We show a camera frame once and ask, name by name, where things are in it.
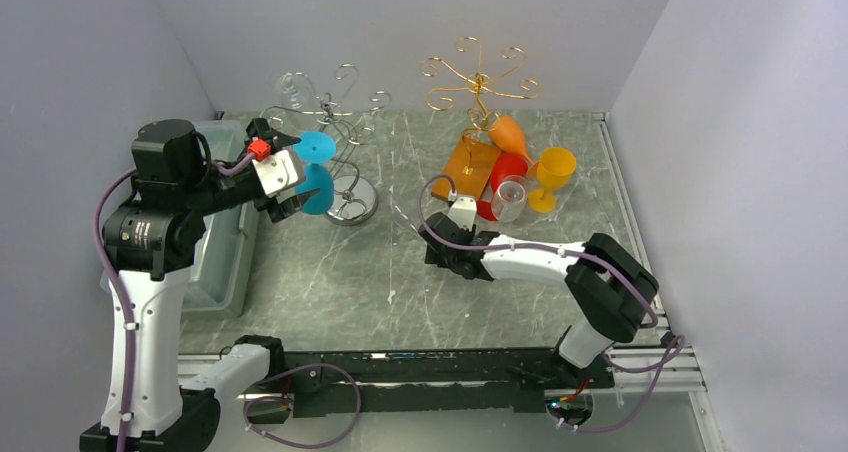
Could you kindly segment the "clear patterned wine glass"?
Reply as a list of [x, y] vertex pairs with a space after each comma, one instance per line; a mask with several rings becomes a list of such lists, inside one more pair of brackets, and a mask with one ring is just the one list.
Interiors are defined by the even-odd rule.
[[523, 176], [505, 177], [494, 192], [492, 214], [499, 222], [514, 222], [523, 212], [527, 200], [527, 180]]

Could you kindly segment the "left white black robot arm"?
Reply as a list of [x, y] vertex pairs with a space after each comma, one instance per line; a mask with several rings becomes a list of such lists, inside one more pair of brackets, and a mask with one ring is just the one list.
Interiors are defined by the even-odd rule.
[[195, 378], [178, 374], [180, 319], [207, 217], [253, 204], [279, 222], [310, 199], [299, 138], [252, 120], [236, 161], [214, 159], [207, 138], [184, 119], [143, 126], [134, 168], [121, 176], [130, 197], [92, 233], [112, 295], [111, 382], [100, 420], [79, 438], [83, 451], [203, 451], [224, 406], [247, 389], [279, 389], [287, 378], [280, 339], [249, 335]]

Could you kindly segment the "red plastic wine glass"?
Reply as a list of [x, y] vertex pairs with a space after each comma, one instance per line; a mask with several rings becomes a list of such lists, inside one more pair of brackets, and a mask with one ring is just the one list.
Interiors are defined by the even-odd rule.
[[495, 215], [492, 212], [492, 201], [495, 199], [499, 186], [508, 176], [518, 175], [524, 177], [528, 169], [528, 163], [523, 156], [502, 153], [495, 162], [489, 178], [489, 185], [492, 192], [491, 199], [479, 200], [477, 202], [477, 215], [489, 221], [496, 221]]

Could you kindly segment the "clear plastic storage box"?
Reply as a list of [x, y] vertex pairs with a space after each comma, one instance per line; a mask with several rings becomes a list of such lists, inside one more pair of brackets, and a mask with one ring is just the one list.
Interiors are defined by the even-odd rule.
[[101, 229], [117, 271], [155, 279], [188, 271], [183, 310], [190, 315], [237, 317], [243, 310], [258, 214], [249, 203], [203, 215], [198, 193], [212, 163], [238, 158], [244, 139], [235, 121], [167, 119], [143, 126], [131, 145], [131, 196]]

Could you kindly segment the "clear plain wine glass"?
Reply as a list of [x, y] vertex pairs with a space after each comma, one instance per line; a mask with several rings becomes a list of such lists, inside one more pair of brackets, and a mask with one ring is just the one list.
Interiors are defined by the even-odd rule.
[[420, 221], [413, 206], [409, 205], [399, 196], [392, 196], [390, 199], [390, 211], [393, 224], [401, 232], [418, 235]]

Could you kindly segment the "blue plastic wine glass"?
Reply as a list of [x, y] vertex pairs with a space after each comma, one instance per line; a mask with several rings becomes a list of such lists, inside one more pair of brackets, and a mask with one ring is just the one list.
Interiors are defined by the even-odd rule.
[[306, 180], [295, 191], [314, 193], [302, 209], [304, 214], [323, 215], [334, 203], [334, 179], [324, 164], [335, 156], [336, 142], [319, 131], [303, 132], [299, 137], [301, 142], [293, 150], [304, 163]]

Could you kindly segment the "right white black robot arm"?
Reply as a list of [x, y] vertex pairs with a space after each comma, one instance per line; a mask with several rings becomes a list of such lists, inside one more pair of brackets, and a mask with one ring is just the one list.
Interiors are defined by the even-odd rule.
[[658, 281], [607, 234], [569, 244], [518, 240], [462, 227], [445, 213], [430, 216], [418, 232], [427, 243], [427, 264], [467, 280], [517, 280], [571, 293], [581, 316], [559, 339], [550, 363], [564, 387], [585, 379], [610, 346], [630, 343], [638, 330], [658, 323], [652, 308]]

